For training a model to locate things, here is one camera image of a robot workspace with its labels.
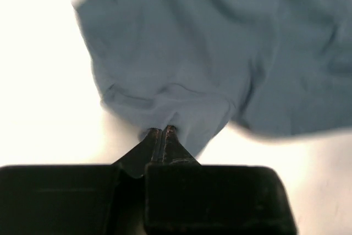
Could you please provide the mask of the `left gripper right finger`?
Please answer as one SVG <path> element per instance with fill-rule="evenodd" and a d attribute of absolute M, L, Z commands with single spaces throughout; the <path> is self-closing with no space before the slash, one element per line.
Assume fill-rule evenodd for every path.
<path fill-rule="evenodd" d="M 162 133 L 162 165 L 200 165 L 180 143 L 174 126 Z"/>

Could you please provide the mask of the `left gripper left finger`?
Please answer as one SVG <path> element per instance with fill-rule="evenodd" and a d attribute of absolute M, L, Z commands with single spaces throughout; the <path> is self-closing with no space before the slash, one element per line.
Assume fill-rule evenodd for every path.
<path fill-rule="evenodd" d="M 150 129 L 143 140 L 113 163 L 131 178 L 143 177 L 145 166 L 152 161 L 155 149 L 159 149 L 162 131 Z"/>

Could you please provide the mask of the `dark teal t-shirt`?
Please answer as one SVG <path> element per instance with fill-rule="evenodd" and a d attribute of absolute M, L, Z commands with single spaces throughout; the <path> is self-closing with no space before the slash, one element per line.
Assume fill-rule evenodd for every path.
<path fill-rule="evenodd" d="M 269 136 L 351 126 L 351 0 L 84 0 L 104 106 L 193 155 L 230 121 Z"/>

